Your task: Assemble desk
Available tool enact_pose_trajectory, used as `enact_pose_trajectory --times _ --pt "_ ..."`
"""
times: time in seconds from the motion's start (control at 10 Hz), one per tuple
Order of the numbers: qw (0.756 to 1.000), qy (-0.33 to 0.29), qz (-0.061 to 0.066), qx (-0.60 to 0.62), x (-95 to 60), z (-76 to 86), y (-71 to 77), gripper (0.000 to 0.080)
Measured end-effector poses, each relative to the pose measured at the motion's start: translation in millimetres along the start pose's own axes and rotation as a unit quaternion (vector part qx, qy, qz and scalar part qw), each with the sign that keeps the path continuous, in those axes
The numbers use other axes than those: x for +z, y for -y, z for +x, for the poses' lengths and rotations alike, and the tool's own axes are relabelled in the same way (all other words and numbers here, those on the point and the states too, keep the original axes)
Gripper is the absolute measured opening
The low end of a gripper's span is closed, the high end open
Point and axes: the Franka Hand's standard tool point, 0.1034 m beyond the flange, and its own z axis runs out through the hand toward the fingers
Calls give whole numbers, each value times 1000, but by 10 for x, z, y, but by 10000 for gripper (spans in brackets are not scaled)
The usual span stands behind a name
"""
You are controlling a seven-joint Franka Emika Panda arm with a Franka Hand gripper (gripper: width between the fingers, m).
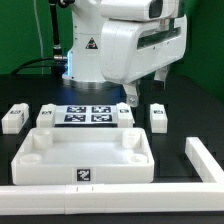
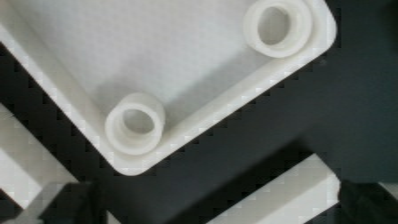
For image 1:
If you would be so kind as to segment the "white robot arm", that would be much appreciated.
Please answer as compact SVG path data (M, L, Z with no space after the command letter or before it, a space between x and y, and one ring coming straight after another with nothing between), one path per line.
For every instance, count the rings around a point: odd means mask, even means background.
M72 21L63 81L86 89L120 84L132 107L140 79L153 74L163 88L169 65L185 53L185 0L75 0Z

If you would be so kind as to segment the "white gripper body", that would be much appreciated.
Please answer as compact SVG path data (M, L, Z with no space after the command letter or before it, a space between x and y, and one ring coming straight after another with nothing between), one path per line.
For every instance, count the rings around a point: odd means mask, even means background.
M179 59L185 53L187 18L167 30L159 21L108 20L101 33L100 67L110 82L128 84Z

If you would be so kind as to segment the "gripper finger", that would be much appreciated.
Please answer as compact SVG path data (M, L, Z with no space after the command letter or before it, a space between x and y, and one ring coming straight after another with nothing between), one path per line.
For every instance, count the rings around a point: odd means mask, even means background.
M158 69L155 72L154 80L153 80L153 87L156 90L164 90L166 85L166 78L169 72L169 67L164 66Z
M137 107L139 103L139 92L135 82L124 84L124 91L126 93L126 103L131 107Z

